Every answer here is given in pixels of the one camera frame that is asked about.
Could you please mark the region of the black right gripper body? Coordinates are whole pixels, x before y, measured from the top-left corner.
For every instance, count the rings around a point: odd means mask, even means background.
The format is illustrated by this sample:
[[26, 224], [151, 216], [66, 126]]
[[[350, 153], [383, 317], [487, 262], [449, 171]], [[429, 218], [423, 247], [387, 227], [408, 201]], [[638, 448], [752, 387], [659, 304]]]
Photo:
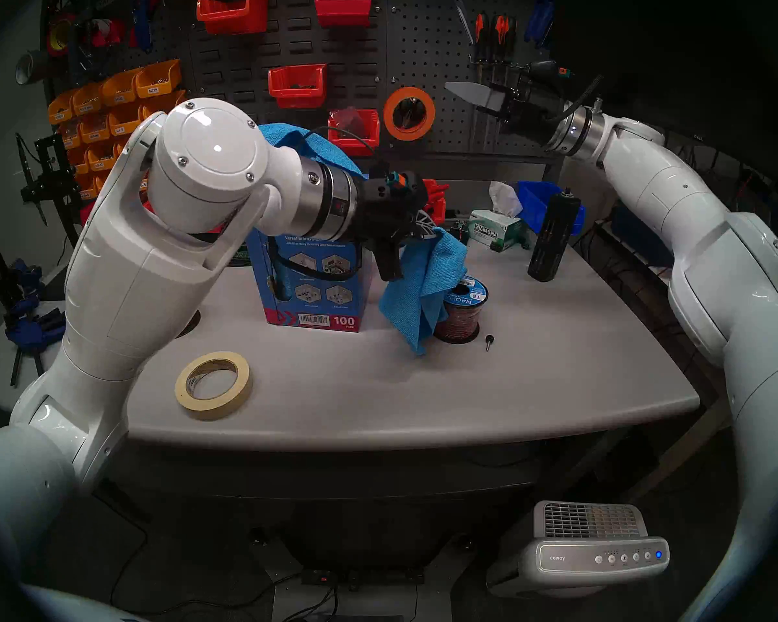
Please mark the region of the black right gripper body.
[[551, 139], [559, 122], [553, 122], [559, 114], [559, 96], [539, 87], [528, 87], [524, 92], [500, 86], [502, 104], [493, 114], [505, 133], [526, 139]]

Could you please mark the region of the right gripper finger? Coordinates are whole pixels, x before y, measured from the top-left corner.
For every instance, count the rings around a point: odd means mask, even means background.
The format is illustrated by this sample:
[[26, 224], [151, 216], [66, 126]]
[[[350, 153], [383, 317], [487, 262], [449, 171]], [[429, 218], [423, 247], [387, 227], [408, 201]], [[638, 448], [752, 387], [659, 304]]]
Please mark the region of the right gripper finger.
[[482, 109], [494, 109], [494, 91], [485, 85], [469, 81], [450, 81], [444, 88], [452, 95]]

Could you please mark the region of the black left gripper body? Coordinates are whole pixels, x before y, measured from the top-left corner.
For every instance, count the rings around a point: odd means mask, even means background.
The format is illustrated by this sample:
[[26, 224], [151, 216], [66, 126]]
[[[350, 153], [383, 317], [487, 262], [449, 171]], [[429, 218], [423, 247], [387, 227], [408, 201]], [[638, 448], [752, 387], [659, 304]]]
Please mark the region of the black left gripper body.
[[391, 185], [356, 182], [355, 240], [359, 243], [388, 238], [414, 238], [414, 218], [424, 209], [428, 194], [423, 182]]

